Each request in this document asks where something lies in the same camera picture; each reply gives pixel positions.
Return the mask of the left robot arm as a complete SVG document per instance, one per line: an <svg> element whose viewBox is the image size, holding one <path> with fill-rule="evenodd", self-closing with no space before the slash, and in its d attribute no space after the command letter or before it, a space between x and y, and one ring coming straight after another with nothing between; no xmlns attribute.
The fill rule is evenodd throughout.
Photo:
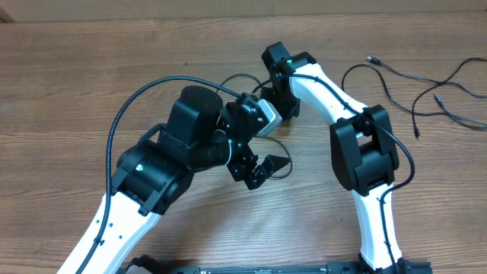
<svg viewBox="0 0 487 274"><path fill-rule="evenodd" d="M150 128L116 163L110 191L61 273L115 273L133 247L190 187L196 173L226 166L236 181L259 188L289 158L259 164L248 143L282 121L252 94L225 104L213 90L187 86L167 123Z"/></svg>

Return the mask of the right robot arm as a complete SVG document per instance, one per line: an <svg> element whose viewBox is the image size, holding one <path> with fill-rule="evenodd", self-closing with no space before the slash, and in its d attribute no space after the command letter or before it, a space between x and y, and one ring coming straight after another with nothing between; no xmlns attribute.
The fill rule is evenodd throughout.
<svg viewBox="0 0 487 274"><path fill-rule="evenodd" d="M277 42L266 47L262 60L272 88L261 96L282 119L298 116L300 103L305 102L329 126L333 172L355 201L364 270L398 273L402 253L390 202L399 158L387 111L348 96L309 53L293 56Z"/></svg>

